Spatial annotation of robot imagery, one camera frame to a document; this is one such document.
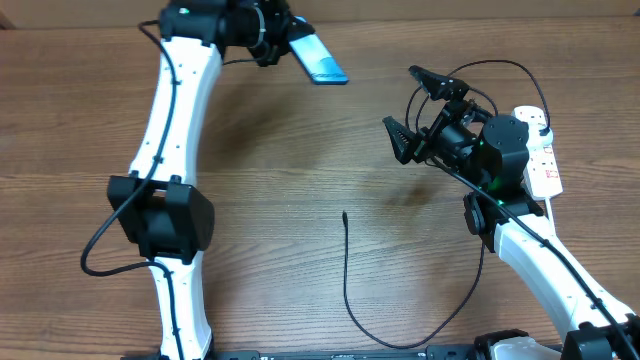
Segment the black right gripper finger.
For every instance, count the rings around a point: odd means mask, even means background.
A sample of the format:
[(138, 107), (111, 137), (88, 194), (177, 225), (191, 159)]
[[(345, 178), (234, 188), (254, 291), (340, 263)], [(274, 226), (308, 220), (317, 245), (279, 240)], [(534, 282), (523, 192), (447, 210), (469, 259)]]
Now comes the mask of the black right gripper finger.
[(424, 133), (414, 133), (393, 117), (382, 120), (389, 135), (395, 158), (406, 165), (410, 161), (421, 163), (426, 160), (426, 139)]
[(439, 75), (417, 65), (410, 66), (408, 72), (434, 101), (462, 100), (470, 90), (462, 80)]

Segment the Samsung Galaxy S24+ smartphone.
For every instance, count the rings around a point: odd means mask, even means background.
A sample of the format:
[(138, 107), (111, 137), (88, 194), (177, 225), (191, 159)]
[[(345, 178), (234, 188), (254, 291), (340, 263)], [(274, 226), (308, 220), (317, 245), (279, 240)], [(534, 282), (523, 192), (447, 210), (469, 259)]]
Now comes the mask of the Samsung Galaxy S24+ smartphone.
[(315, 28), (304, 18), (295, 16), (288, 30), (291, 52), (315, 85), (346, 85), (349, 78), (318, 36)]

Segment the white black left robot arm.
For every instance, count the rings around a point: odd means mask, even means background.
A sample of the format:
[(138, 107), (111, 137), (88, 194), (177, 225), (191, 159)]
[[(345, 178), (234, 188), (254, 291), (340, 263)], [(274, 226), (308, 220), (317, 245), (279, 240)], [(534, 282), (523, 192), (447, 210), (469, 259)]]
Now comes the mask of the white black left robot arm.
[(204, 306), (202, 265), (215, 210), (196, 187), (197, 154), (210, 95), (229, 47), (261, 67), (278, 63), (291, 41), (312, 35), (285, 1), (171, 1), (153, 20), (161, 52), (147, 128), (127, 175), (107, 197), (156, 286), (162, 336), (158, 359), (207, 359), (213, 330)]

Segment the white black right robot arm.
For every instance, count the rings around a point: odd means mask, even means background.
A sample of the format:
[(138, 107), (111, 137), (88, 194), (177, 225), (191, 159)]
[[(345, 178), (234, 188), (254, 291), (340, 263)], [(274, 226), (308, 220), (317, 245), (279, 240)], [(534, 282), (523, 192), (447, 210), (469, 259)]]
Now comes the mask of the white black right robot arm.
[(639, 316), (604, 289), (557, 236), (550, 207), (562, 185), (546, 105), (509, 114), (468, 98), (470, 86), (417, 65), (411, 76), (428, 99), (444, 103), (429, 127), (411, 130), (386, 117), (395, 158), (432, 163), (470, 188), (469, 232), (525, 282), (562, 340), (545, 350), (521, 331), (480, 336), (479, 359), (636, 359)]

